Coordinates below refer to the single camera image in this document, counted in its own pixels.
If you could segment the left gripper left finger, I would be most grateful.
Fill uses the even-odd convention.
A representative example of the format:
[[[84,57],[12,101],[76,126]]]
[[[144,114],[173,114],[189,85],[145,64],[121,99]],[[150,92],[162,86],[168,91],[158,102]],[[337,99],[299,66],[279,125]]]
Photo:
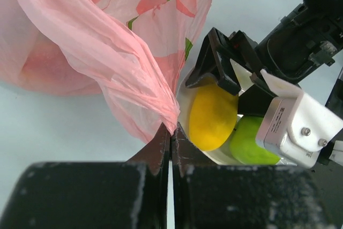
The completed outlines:
[[[170,134],[125,162],[37,162],[22,173],[1,228],[166,228]]]

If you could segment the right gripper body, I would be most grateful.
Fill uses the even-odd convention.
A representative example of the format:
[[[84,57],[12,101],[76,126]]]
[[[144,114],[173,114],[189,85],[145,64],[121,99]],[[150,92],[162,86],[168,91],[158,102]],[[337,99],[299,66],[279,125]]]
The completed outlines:
[[[326,103],[337,69],[329,69],[342,51],[342,0],[302,0],[255,48],[261,69],[301,84]]]

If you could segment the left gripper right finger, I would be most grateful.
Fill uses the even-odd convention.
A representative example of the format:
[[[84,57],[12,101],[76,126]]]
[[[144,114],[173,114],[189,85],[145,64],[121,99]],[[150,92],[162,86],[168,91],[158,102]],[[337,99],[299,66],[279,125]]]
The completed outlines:
[[[334,228],[308,171],[218,165],[178,125],[171,138],[176,228]]]

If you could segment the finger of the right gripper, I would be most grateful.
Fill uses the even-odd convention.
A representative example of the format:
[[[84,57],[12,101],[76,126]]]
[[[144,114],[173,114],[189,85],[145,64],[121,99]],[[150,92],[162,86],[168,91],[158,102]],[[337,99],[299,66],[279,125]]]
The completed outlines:
[[[185,81],[186,88],[202,87],[215,84],[218,81],[215,75],[217,64],[213,53],[216,50],[213,39],[216,40],[216,38],[215,28],[213,27],[202,41],[195,67]]]
[[[217,84],[231,95],[237,95],[242,88],[232,62],[236,62],[250,73],[256,72],[260,65],[256,53],[258,43],[242,31],[234,32],[231,38],[225,36],[221,31],[215,31],[215,35],[218,40],[216,54],[220,75]]]

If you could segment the yellow fake mango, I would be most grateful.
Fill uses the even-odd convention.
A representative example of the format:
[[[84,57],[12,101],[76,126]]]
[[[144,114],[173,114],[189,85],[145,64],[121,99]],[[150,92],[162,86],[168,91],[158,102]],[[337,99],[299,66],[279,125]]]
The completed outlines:
[[[189,138],[202,151],[218,149],[233,132],[237,120],[238,95],[217,84],[197,90],[189,115]]]

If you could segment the green fake apple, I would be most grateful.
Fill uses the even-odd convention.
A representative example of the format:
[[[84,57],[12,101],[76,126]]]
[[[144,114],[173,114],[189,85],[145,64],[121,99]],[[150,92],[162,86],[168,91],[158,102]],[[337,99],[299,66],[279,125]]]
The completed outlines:
[[[259,147],[255,141],[262,123],[261,117],[243,116],[238,121],[230,139],[229,150],[232,156],[245,165],[275,165],[280,157]]]

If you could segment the pink plastic bag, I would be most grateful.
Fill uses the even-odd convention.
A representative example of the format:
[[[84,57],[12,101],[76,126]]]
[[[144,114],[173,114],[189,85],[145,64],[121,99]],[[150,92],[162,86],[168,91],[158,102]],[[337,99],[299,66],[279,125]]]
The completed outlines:
[[[93,80],[65,95],[102,93],[124,128],[149,142],[161,125],[169,132],[177,127],[177,81],[211,4],[1,0],[1,80],[28,90],[21,70],[37,40],[45,37],[74,70]]]

